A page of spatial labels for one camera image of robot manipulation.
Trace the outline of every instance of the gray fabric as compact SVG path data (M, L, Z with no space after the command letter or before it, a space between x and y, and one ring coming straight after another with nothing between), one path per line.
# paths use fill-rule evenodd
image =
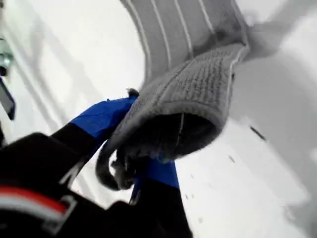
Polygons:
M144 156L174 160L211 143L228 117L234 67L249 51L233 0L122 2L140 34L146 75L100 152L96 171L104 183L116 149L127 166ZM156 119L162 115L169 116Z

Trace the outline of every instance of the red stripe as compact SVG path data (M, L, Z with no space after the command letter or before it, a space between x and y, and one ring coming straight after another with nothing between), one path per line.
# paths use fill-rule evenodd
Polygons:
M65 213L67 210L66 206L60 204L59 202L45 197L44 195L41 195L39 193L35 193L23 188L0 186L0 196L1 195L14 195L23 197L39 205L49 207L50 209L53 209L60 213Z

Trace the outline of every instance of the knit texture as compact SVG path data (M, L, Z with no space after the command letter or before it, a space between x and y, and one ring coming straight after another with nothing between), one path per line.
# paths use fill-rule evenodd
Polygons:
M249 50L233 0L123 3L140 33L146 75L140 96L99 154L96 172L105 185L116 149L128 170L140 158L170 161L210 144L228 117L234 67Z

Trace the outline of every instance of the white stripe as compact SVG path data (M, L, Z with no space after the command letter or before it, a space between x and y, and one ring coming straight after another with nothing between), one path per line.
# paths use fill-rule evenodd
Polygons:
M59 221L63 218L63 214L54 209L16 196L0 196L0 209L20 211L48 220Z
M184 15L183 15L182 9L179 6L178 0L175 0L175 5L176 5L180 20L181 20L183 28L184 28L184 32L185 32L185 35L186 35L186 40L187 40L187 44L188 44L188 50L189 50L189 53L190 53L190 57L193 58L194 57L194 53L193 53L192 40L190 39L188 28L187 28L187 25L186 25L186 22L185 22L185 19L184 19Z
M209 16L208 16L208 14L207 14L205 4L204 4L203 0L199 0L199 3L200 3L200 7L202 8L202 11L203 11L203 14L204 14L204 17L205 17L205 21L206 21L206 23L207 23L207 26L209 27L210 32L213 33L213 27L212 27L212 24L211 24L211 22L210 22Z
M145 34L145 30L144 30L142 21L140 19L140 16L139 16L134 4L131 2L131 0L127 0L127 3L129 4L131 10L133 11L133 14L135 15L135 18L136 18L136 20L138 22L138 25L140 27L140 33L142 35L142 41L144 42L146 55L148 57L148 64L147 64L148 65L148 76L147 76L147 78L149 78L152 75L152 60L151 60L151 51L150 51L148 39L147 39L147 36Z
M229 107L229 96L230 96L230 94L229 94L229 90L230 90L230 87L231 87L231 84L232 84L232 71L233 71L233 66L239 61L239 59L240 59L240 56L241 56L241 53L242 53L242 51L244 51L244 50L247 50L247 48L246 47L242 47L240 50L239 50L239 52L238 52L238 54L237 54L237 57L231 62L231 64L230 64L230 68L229 68L229 82L228 82L228 87L227 87L227 107Z
M166 46L166 52L167 52L168 69L170 69L170 67L171 67L171 55L170 55L169 44L168 44L168 41L167 41L166 32L165 32L165 29L164 29L164 26L163 26L162 19L161 19L160 14L159 14L158 7L157 7L157 5L155 3L155 0L151 0L151 3L153 5L154 12L155 12L155 14L156 14L156 16L158 18L158 24L159 24L160 30L162 31L162 34L163 34L163 38L164 38L165 46Z
M178 131L178 137L177 137L177 141L176 141L176 146L178 146L179 143L179 136L182 133L183 130L183 126L184 126L184 113L182 113L181 118L180 118L180 127L179 127L179 131Z

